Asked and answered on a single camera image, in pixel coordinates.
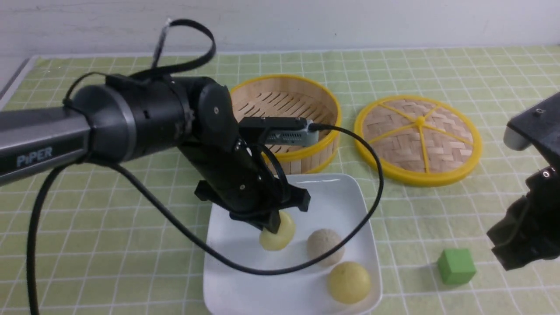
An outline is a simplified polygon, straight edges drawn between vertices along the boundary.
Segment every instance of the yellow rim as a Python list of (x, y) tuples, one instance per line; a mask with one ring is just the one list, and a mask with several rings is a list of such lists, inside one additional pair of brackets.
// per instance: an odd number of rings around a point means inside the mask
[[(443, 107), (446, 110), (448, 110), (448, 111), (452, 112), (453, 114), (457, 115), (466, 124), (466, 126), (470, 129), (471, 134), (473, 135), (473, 143), (472, 143), (473, 153), (470, 156), (470, 158), (467, 160), (467, 162), (465, 164), (463, 164), (461, 167), (456, 168), (456, 169), (454, 169), (450, 172), (437, 173), (437, 174), (419, 173), (419, 172), (413, 172), (413, 171), (410, 171), (410, 170), (405, 170), (405, 169), (397, 167), (397, 166), (395, 166), (391, 163), (388, 163), (384, 159), (380, 158), (381, 166), (383, 167), (383, 173), (389, 178), (393, 178), (395, 180), (399, 180), (401, 182), (404, 182), (406, 184), (410, 184), (410, 185), (413, 185), (413, 186), (421, 186), (421, 187), (448, 185), (448, 184), (451, 184), (451, 183), (455, 183), (455, 182), (465, 178), (467, 175), (469, 175), (469, 173), (472, 172), (473, 169), (477, 166), (478, 161), (480, 160), (480, 157), (482, 156), (482, 146), (483, 146), (482, 145), (482, 138), (481, 138), (480, 134), (478, 133), (478, 130), (477, 130), (476, 126), (470, 121), (470, 119), (468, 119), (465, 115), (463, 115), (462, 113), (457, 111), (455, 108), (453, 108), (453, 107), (451, 107), (447, 104), (444, 104), (440, 101), (432, 100), (432, 99), (428, 99), (428, 98), (423, 98), (421, 96), (414, 96), (414, 95), (397, 95), (397, 96), (391, 96), (391, 97), (388, 97), (388, 98), (383, 98), (383, 99), (377, 100), (377, 101), (371, 103), (370, 105), (366, 106), (358, 114), (358, 117), (357, 117), (356, 122), (354, 124), (354, 133), (356, 133), (360, 137), (363, 137), (363, 123), (365, 121), (366, 116), (370, 113), (370, 111), (374, 107), (376, 107), (378, 105), (381, 105), (381, 104), (383, 104), (387, 101), (398, 100), (398, 99), (416, 99), (416, 100), (429, 102), (429, 103), (435, 104), (435, 106), (437, 106), (437, 107)], [(356, 147), (358, 149), (358, 152), (360, 152), (362, 157), (374, 169), (376, 169), (377, 164), (375, 163), (375, 160), (373, 159), (371, 154), (367, 151), (367, 149), (361, 143), (359, 143), (358, 141), (355, 141), (355, 142), (356, 142)]]
[[(337, 120), (334, 123), (335, 126), (340, 127), (340, 124), (342, 122), (342, 110), (340, 108), (340, 104), (338, 103), (337, 98), (334, 96), (334, 94), (332, 94), (329, 90), (327, 90), (323, 85), (313, 81), (313, 80), (309, 80), (308, 78), (304, 78), (304, 77), (300, 77), (300, 76), (294, 76), (294, 75), (270, 75), (270, 76), (262, 76), (262, 77), (256, 77), (256, 78), (252, 78), (250, 80), (247, 80), (237, 86), (235, 86), (233, 89), (231, 89), (231, 93), (235, 92), (237, 89), (247, 85), (247, 84), (251, 84), (253, 82), (256, 81), (260, 81), (260, 80), (266, 80), (269, 78), (279, 78), (279, 77), (283, 77), (283, 78), (293, 78), (293, 79), (297, 79), (297, 80), (302, 80), (305, 81), (307, 83), (313, 84), (316, 87), (322, 89), (323, 91), (325, 91), (333, 100), (334, 100), (334, 105), (337, 107)], [(311, 156), (313, 154), (317, 154), (318, 152), (320, 152), (321, 150), (325, 149), (331, 142), (334, 141), (334, 139), (336, 138), (338, 132), (336, 131), (330, 131), (328, 133), (328, 135), (326, 135), (323, 139), (321, 139), (319, 142), (317, 142), (316, 144), (310, 146), (310, 147), (306, 147), (294, 152), (285, 152), (285, 153), (277, 153), (274, 154), (276, 156), (276, 158), (278, 159), (278, 161), (280, 162), (291, 162), (291, 161), (296, 161), (296, 160), (301, 160), (303, 158), (306, 158), (308, 156)], [(322, 169), (325, 168), (325, 166), (321, 167), (318, 166), (315, 169)]]

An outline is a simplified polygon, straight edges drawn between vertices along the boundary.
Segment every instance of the bamboo steamer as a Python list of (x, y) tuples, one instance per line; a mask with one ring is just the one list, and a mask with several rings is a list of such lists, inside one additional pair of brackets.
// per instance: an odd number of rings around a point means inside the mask
[[(238, 122), (243, 117), (301, 117), (335, 126), (342, 122), (342, 111), (334, 95), (319, 83), (299, 76), (254, 78), (234, 87), (231, 101)], [(309, 147), (268, 147), (286, 174), (317, 173), (335, 157), (338, 141), (338, 132), (323, 131), (319, 133), (319, 142)]]
[[(383, 173), (411, 186), (455, 183), (477, 166), (482, 138), (476, 126), (455, 108), (437, 100), (397, 95), (366, 106), (354, 132), (379, 155)], [(374, 168), (364, 146), (358, 151)]]

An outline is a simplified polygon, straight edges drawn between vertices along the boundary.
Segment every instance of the steamer basket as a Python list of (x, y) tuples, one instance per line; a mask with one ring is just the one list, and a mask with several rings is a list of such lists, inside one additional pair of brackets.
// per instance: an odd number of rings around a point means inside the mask
[[(238, 122), (243, 117), (262, 116), (301, 117), (335, 126), (342, 121), (334, 95), (320, 84), (298, 76), (273, 75), (246, 81), (231, 90), (231, 100)], [(319, 133), (319, 142), (310, 147), (269, 148), (286, 174), (317, 173), (335, 157), (338, 138), (338, 132), (324, 131)]]

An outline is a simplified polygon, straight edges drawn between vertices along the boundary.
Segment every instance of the yellow bun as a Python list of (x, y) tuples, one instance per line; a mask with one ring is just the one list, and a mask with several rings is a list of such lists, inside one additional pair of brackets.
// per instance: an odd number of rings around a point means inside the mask
[(296, 224), (292, 217), (282, 210), (280, 213), (280, 227), (278, 233), (273, 234), (267, 229), (260, 232), (259, 243), (266, 251), (279, 251), (286, 246), (296, 233)]
[(331, 270), (327, 286), (334, 300), (344, 304), (358, 303), (371, 290), (370, 274), (359, 263), (345, 261)]

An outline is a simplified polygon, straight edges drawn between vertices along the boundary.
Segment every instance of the robotic arm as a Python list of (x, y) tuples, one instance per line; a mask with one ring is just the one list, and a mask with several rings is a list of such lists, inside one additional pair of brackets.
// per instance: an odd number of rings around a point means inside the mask
[(515, 201), (506, 216), (487, 233), (492, 252), (505, 270), (560, 256), (560, 93), (513, 117), (503, 141), (521, 151), (533, 145), (549, 167), (526, 181), (529, 192)]
[(278, 210), (307, 211), (310, 197), (275, 178), (260, 148), (287, 144), (283, 131), (316, 141), (309, 123), (245, 118), (238, 124), (227, 87), (207, 77), (163, 77), (137, 86), (109, 76), (63, 107), (0, 113), (0, 186), (64, 164), (122, 163), (178, 147), (205, 179), (197, 197), (276, 233)]

